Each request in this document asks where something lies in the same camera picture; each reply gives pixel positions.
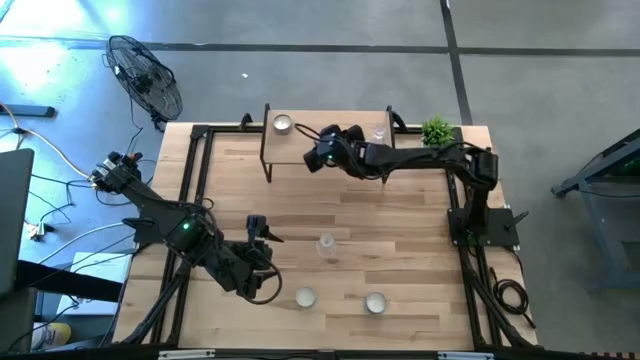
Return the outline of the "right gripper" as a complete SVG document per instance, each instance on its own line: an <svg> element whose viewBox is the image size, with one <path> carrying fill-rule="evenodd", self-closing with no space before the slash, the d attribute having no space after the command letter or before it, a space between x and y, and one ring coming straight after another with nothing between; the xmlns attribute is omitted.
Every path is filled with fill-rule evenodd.
<svg viewBox="0 0 640 360"><path fill-rule="evenodd" d="M316 149L312 149L303 155L304 163L311 173L327 165L339 167L352 177L371 178L372 174L366 170L360 156L360 152L366 149L366 146L362 146L364 140L364 133L359 125L352 125L346 130L336 124L329 125L320 131L322 158Z"/></svg>

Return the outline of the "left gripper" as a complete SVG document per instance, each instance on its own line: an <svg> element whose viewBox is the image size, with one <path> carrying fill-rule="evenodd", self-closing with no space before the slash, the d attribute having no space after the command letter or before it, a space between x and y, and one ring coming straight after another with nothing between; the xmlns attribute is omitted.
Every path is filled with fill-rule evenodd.
<svg viewBox="0 0 640 360"><path fill-rule="evenodd" d="M250 243L256 239L283 243L280 237L270 231L263 215L248 215L246 230ZM237 259L232 266L231 278L236 286L236 294L242 298L255 299L257 291L267 280L279 278L279 269L271 261L272 249L268 245L236 244L233 253Z"/></svg>

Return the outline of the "red floral white candle bowl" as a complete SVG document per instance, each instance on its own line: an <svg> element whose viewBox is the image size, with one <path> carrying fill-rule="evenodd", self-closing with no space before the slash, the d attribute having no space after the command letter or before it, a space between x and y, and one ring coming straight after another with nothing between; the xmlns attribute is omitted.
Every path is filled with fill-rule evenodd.
<svg viewBox="0 0 640 360"><path fill-rule="evenodd" d="M300 287L295 293L295 302L301 308L311 308L317 300L315 291L311 287Z"/></svg>

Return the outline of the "wooden shelf with black legs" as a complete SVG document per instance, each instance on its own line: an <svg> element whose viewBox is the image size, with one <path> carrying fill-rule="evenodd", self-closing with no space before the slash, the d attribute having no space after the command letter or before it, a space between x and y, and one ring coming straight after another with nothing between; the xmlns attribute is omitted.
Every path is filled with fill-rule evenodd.
<svg viewBox="0 0 640 360"><path fill-rule="evenodd" d="M365 138L370 142L372 142L374 127L377 124L385 124L388 127L386 145L395 145L394 116L396 113L390 106L385 111L278 110L272 109L270 104L266 103L260 161L268 183L272 181L274 165L303 165L303 154L313 146L313 140L297 130L291 130L287 135L277 135L273 129L272 120L278 114L287 114L294 123L302 123L317 132L332 124L338 125L342 130L352 125L359 125Z"/></svg>

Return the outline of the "white box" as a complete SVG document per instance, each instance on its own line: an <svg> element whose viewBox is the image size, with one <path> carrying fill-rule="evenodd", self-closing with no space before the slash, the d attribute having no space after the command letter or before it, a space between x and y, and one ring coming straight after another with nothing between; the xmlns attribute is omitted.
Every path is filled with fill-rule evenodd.
<svg viewBox="0 0 640 360"><path fill-rule="evenodd" d="M128 274L131 254L100 253L89 259L89 252L77 252L74 256L71 272L110 280L122 285ZM63 295L60 298L57 312L74 316L113 316L118 309L117 300L103 301Z"/></svg>

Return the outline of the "black floor fan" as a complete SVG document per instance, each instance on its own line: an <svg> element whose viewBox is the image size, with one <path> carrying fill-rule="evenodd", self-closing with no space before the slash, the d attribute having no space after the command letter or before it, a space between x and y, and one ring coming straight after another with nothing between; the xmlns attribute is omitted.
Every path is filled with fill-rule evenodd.
<svg viewBox="0 0 640 360"><path fill-rule="evenodd" d="M154 128L164 132L166 124L183 110L174 72L146 46L127 35L113 35L106 44L106 60L118 82L151 117Z"/></svg>

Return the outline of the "black desk beam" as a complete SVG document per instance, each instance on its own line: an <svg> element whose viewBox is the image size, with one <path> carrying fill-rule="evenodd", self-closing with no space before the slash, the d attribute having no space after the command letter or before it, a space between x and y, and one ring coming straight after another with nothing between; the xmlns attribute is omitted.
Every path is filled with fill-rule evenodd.
<svg viewBox="0 0 640 360"><path fill-rule="evenodd" d="M42 264L19 260L14 289L35 288L49 293L117 302L122 284L89 275L77 274Z"/></svg>

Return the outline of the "yellow object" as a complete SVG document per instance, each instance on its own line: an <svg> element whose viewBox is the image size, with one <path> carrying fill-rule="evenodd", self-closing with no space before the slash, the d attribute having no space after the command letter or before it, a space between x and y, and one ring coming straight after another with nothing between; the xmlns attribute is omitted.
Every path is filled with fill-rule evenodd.
<svg viewBox="0 0 640 360"><path fill-rule="evenodd" d="M33 325L31 349L50 350L66 345L71 338L71 327L67 323L40 323Z"/></svg>

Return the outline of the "grey desk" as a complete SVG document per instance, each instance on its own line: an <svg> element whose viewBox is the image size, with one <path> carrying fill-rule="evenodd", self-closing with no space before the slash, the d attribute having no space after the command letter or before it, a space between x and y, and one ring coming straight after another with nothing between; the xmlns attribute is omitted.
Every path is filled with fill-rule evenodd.
<svg viewBox="0 0 640 360"><path fill-rule="evenodd" d="M0 152L0 296L16 278L34 151Z"/></svg>

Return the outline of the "black flat floor bar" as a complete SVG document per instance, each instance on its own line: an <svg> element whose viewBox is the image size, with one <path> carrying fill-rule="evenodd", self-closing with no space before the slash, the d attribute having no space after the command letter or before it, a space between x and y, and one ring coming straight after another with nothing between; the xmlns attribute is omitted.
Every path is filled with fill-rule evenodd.
<svg viewBox="0 0 640 360"><path fill-rule="evenodd" d="M56 114L56 109L50 106L36 106L36 105L0 105L0 114L9 115L12 113L14 117L41 117L41 118L53 118Z"/></svg>

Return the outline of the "blue-grey metal stand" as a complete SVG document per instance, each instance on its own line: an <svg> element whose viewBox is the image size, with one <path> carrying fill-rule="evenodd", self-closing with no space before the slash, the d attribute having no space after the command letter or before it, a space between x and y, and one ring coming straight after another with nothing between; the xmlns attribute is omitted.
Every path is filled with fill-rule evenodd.
<svg viewBox="0 0 640 360"><path fill-rule="evenodd" d="M640 128L596 153L551 188L557 198L583 199L603 255L600 289L640 289Z"/></svg>

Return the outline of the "black aluminium table frame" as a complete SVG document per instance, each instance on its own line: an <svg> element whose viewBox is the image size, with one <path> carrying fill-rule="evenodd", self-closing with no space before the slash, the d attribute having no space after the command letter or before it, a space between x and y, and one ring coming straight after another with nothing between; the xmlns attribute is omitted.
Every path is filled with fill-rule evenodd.
<svg viewBox="0 0 640 360"><path fill-rule="evenodd" d="M245 238L248 215L264 215L283 240L273 244L283 287L268 280L257 299L274 299L250 304L195 268L187 290L167 305L162 340L297 351L472 348L443 171L397 170L387 181L365 181L337 168L276 165L268 183L259 134L217 133L193 143L191 130L188 123L168 127L154 190L169 199L202 195L231 240ZM337 242L334 258L316 252L325 233ZM296 304L300 287L314 289L313 307ZM371 292L386 297L383 314L366 310Z"/></svg>

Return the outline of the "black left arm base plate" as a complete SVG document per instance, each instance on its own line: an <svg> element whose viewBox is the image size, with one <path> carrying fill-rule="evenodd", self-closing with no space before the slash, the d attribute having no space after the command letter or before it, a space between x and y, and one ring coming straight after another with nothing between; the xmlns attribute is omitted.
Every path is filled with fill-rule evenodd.
<svg viewBox="0 0 640 360"><path fill-rule="evenodd" d="M123 224L135 230L134 241L140 244L164 244L176 222L166 217L124 218Z"/></svg>

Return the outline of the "silver frame bracket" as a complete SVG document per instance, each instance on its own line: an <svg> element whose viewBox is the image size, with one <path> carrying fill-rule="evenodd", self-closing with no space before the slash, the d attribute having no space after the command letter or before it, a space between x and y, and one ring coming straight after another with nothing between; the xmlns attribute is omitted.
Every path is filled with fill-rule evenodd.
<svg viewBox="0 0 640 360"><path fill-rule="evenodd" d="M209 360L215 357L213 349L180 349L160 351L157 360Z"/></svg>
<svg viewBox="0 0 640 360"><path fill-rule="evenodd" d="M492 353L442 351L437 353L437 360L495 360Z"/></svg>

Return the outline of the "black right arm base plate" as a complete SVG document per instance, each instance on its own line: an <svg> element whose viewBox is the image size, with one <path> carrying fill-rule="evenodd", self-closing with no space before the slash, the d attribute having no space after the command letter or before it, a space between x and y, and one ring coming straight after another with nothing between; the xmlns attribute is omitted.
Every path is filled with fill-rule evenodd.
<svg viewBox="0 0 640 360"><path fill-rule="evenodd" d="M528 215L528 211L513 215L510 208L487 208L479 213L463 208L449 209L451 242L458 247L518 246L516 226Z"/></svg>

